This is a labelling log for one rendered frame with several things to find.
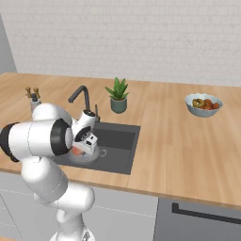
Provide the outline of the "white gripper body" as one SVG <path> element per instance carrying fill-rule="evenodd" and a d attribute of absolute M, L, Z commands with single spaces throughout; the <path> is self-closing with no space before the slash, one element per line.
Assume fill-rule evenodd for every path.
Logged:
<path fill-rule="evenodd" d="M 97 142 L 89 142 L 89 141 L 74 142 L 73 146 L 78 149 L 81 149 L 84 153 L 93 155 L 97 147 Z"/>

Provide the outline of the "pale grey colander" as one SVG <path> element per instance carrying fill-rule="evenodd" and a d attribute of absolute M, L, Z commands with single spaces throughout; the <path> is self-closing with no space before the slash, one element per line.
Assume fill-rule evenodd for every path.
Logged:
<path fill-rule="evenodd" d="M 73 164 L 90 165 L 93 164 L 99 157 L 106 156 L 106 154 L 106 149 L 101 149 L 99 146 L 97 146 L 93 155 L 89 155 L 87 153 L 74 155 L 72 150 L 70 150 L 70 152 L 67 154 L 67 157 Z"/>

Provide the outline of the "dark grey sink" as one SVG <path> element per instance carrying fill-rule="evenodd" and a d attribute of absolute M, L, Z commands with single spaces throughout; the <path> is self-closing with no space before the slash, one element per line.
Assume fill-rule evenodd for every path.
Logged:
<path fill-rule="evenodd" d="M 98 137 L 100 156 L 96 160 L 84 164 L 76 156 L 71 160 L 62 155 L 54 157 L 54 161 L 62 166 L 130 175 L 139 131 L 140 127 L 136 125 L 97 122 L 93 134 Z"/>

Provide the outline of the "dark grey faucet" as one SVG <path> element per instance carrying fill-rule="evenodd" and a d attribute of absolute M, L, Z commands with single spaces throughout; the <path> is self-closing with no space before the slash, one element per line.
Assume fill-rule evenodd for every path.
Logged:
<path fill-rule="evenodd" d="M 88 95 L 88 88 L 86 86 L 80 86 L 68 99 L 69 103 L 73 103 L 74 100 L 79 96 L 79 94 L 83 92 L 85 97 L 85 110 L 90 114 L 90 102 L 89 102 L 89 95 Z M 98 105 L 95 104 L 95 113 L 94 113 L 95 121 L 100 122 L 100 116 L 98 114 Z"/>

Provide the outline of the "green potted plant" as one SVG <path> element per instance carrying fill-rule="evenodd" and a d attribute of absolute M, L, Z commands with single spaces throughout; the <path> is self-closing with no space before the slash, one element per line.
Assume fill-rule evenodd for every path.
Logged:
<path fill-rule="evenodd" d="M 120 80 L 116 77 L 113 88 L 105 88 L 110 94 L 111 110 L 117 114 L 121 114 L 127 109 L 127 87 L 125 79 Z"/>

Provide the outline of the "pale grey drawer front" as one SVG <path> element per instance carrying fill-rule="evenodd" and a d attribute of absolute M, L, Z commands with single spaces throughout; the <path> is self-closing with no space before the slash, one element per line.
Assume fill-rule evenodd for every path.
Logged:
<path fill-rule="evenodd" d="M 94 206 L 107 210 L 117 210 L 144 217 L 155 217 L 158 198 L 130 192 L 94 187 Z M 0 171 L 0 192 L 20 198 L 34 200 L 33 192 L 26 186 L 19 174 Z"/>

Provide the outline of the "pale grey cupboard door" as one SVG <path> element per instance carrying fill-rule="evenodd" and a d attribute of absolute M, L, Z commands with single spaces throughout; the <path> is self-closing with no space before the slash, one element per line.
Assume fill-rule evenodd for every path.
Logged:
<path fill-rule="evenodd" d="M 153 241 L 155 217 L 93 205 L 83 218 L 96 241 Z M 0 241 L 49 241 L 56 231 L 56 209 L 0 192 Z"/>

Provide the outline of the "pale grey fruit bowl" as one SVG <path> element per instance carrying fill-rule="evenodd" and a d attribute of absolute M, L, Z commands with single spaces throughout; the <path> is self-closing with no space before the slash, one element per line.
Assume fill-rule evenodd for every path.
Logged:
<path fill-rule="evenodd" d="M 213 104 L 219 103 L 219 109 L 223 106 L 222 101 L 218 97 L 215 97 L 213 95 L 209 95 L 206 93 L 189 94 L 185 97 L 185 103 L 186 103 L 187 109 L 191 114 L 197 117 L 202 117 L 202 118 L 212 117 L 218 112 L 219 109 L 208 110 L 208 109 L 201 109 L 201 108 L 194 107 L 192 104 L 192 101 L 194 99 L 202 99 L 202 100 L 210 99 Z"/>

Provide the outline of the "tall grey cabinet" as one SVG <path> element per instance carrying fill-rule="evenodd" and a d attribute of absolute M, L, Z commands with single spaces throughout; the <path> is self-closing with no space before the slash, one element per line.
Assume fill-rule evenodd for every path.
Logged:
<path fill-rule="evenodd" d="M 17 69 L 8 42 L 3 19 L 0 15 L 0 74 L 4 72 L 17 72 Z"/>

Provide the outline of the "grey dishwasher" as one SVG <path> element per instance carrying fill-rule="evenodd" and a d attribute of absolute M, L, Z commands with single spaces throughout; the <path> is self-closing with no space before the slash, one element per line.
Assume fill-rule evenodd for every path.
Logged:
<path fill-rule="evenodd" d="M 173 214 L 174 202 L 181 209 L 241 219 L 238 209 L 159 198 L 153 241 L 241 241 L 241 225 Z"/>

